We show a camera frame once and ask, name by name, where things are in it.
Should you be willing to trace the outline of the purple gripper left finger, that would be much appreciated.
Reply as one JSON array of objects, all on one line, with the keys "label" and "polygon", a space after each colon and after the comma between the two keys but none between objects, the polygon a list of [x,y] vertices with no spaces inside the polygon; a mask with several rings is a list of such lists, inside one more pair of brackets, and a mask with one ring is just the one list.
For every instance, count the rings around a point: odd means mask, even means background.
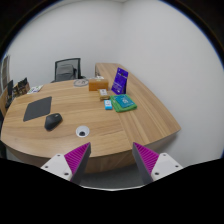
[{"label": "purple gripper left finger", "polygon": [[90,154],[91,143],[88,142],[65,155],[56,154],[42,166],[42,169],[79,185]]}]

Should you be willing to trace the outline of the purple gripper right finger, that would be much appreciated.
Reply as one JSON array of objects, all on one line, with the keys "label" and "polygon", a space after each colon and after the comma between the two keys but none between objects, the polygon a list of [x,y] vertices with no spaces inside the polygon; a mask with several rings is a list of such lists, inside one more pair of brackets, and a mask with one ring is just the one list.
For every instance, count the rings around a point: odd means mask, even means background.
[{"label": "purple gripper right finger", "polygon": [[182,169],[167,153],[158,154],[136,142],[133,143],[132,154],[144,185]]}]

